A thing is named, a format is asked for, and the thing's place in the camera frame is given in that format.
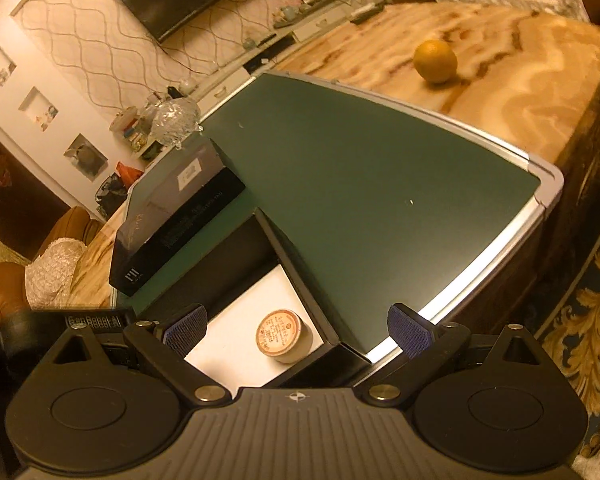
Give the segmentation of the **red-rimmed white capsule cup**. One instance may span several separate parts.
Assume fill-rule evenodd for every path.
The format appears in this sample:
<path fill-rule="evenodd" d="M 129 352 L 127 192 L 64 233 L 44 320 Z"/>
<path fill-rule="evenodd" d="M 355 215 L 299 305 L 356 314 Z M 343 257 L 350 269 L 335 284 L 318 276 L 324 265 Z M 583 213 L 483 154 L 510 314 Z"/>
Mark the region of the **red-rimmed white capsule cup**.
<path fill-rule="evenodd" d="M 268 313 L 256 331 L 258 350 L 282 364 L 299 362 L 310 353 L 312 344 L 312 330 L 291 310 Z"/>

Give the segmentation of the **dark blue box lid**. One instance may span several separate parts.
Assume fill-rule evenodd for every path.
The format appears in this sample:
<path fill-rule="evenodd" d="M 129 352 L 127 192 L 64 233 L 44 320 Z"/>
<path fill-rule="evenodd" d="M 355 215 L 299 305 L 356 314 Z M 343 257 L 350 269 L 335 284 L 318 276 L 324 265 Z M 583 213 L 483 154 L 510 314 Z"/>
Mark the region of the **dark blue box lid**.
<path fill-rule="evenodd" d="M 197 139 L 117 230 L 109 284 L 134 295 L 244 189 L 216 144 Z"/>

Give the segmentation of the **black open box tray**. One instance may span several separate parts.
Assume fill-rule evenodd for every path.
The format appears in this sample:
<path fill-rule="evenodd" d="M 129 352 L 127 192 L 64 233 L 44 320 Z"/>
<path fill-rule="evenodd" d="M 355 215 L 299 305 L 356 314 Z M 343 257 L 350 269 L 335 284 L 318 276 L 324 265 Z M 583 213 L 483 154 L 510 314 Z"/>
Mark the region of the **black open box tray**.
<path fill-rule="evenodd" d="M 338 334 L 296 263 L 282 231 L 255 209 L 174 284 L 160 286 L 156 298 L 116 292 L 114 303 L 151 321 L 202 304 L 207 331 L 185 359 L 230 391 L 342 386 L 370 362 Z M 258 326 L 278 310 L 294 312 L 311 336 L 293 363 L 266 356 L 257 345 Z"/>

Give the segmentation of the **clear crystal glass bowl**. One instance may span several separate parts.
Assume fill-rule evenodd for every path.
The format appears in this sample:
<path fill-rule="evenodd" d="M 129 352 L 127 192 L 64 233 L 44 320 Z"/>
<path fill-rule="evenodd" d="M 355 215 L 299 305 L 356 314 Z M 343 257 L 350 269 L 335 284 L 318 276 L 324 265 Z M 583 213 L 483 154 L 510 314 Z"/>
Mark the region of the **clear crystal glass bowl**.
<path fill-rule="evenodd" d="M 201 111 L 189 98 L 170 99 L 157 107 L 151 135 L 165 148 L 182 148 L 190 137 L 201 134 Z"/>

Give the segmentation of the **white quilted sofa cover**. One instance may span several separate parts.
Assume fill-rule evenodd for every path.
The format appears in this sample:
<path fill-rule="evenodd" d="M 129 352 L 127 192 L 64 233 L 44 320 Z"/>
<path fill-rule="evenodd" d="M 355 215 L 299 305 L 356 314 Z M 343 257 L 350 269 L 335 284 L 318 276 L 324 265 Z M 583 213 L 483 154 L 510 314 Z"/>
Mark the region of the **white quilted sofa cover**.
<path fill-rule="evenodd" d="M 65 309 L 76 265 L 86 251 L 82 240 L 53 240 L 24 269 L 24 291 L 32 310 Z"/>

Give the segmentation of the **white tv cabinet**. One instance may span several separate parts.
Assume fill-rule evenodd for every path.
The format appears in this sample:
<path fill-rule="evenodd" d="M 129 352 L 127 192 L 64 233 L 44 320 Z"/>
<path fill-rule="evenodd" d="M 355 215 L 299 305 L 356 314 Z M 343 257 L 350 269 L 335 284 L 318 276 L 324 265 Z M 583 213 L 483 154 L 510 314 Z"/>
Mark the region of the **white tv cabinet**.
<path fill-rule="evenodd" d="M 296 24 L 275 29 L 268 41 L 239 55 L 199 85 L 194 98 L 202 114 L 207 114 L 248 84 L 253 76 L 288 58 L 302 44 L 323 36 L 349 21 L 354 11 L 377 1 L 381 0 L 334 0 Z"/>

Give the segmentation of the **orange fruit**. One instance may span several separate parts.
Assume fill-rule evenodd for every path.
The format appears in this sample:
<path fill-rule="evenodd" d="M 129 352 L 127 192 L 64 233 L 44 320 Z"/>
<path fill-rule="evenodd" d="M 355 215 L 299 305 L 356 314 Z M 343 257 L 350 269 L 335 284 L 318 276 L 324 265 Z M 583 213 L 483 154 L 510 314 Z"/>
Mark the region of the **orange fruit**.
<path fill-rule="evenodd" d="M 420 44 L 413 56 L 415 70 L 430 84 L 445 84 L 457 72 L 457 57 L 452 48 L 441 40 Z"/>

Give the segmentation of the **green desk mat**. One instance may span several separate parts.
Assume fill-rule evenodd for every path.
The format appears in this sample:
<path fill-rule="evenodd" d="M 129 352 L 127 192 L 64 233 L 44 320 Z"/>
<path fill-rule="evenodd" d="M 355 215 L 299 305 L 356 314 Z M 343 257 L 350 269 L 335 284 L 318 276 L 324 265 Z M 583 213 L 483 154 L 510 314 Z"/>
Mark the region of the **green desk mat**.
<path fill-rule="evenodd" d="M 564 186 L 556 166 L 479 129 L 309 76 L 254 78 L 201 125 L 137 181 L 125 220 L 199 138 L 245 189 L 139 290 L 154 294 L 261 209 L 336 330 L 375 361 L 392 348 L 390 304 L 432 322 L 463 307 Z"/>

